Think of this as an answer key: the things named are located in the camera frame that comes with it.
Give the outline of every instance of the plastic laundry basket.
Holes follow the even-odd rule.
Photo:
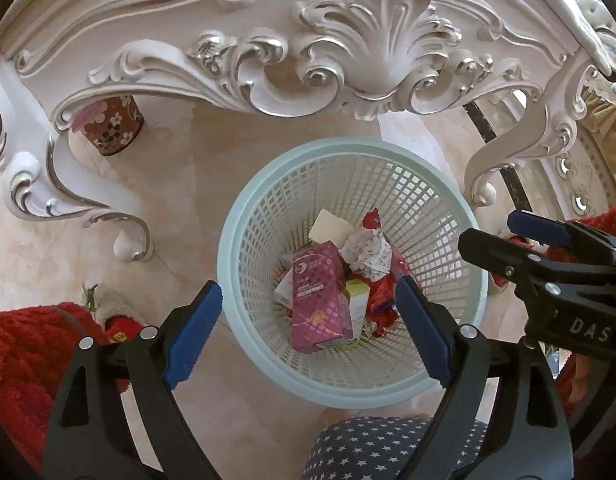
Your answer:
[[[322,208],[360,226],[374,207],[428,298],[457,321],[478,324],[486,273],[457,251],[458,236],[476,220],[454,184],[393,144],[325,139],[277,157],[243,189],[219,243],[224,311],[243,350],[280,386],[326,406],[385,406],[436,382],[401,320],[386,337],[364,337],[353,349],[302,354],[290,345],[291,320],[272,297],[279,256],[308,243]]]

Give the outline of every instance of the star-patterned fabric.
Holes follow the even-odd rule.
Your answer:
[[[320,434],[302,480],[394,480],[428,429],[428,418],[349,418]],[[460,469],[477,458],[486,424],[475,421],[457,459]]]

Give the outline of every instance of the pink box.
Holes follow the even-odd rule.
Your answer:
[[[332,242],[293,261],[293,348],[304,353],[353,340],[350,296],[339,251]]]

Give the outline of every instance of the crumpled tissue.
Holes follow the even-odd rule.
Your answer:
[[[348,237],[339,255],[350,265],[350,270],[372,282],[390,272],[392,247],[380,229],[357,229]]]

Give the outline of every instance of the red fuzzy blanket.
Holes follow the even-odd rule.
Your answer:
[[[84,332],[108,342],[90,313],[74,303],[0,312],[0,423],[37,471],[54,395]]]

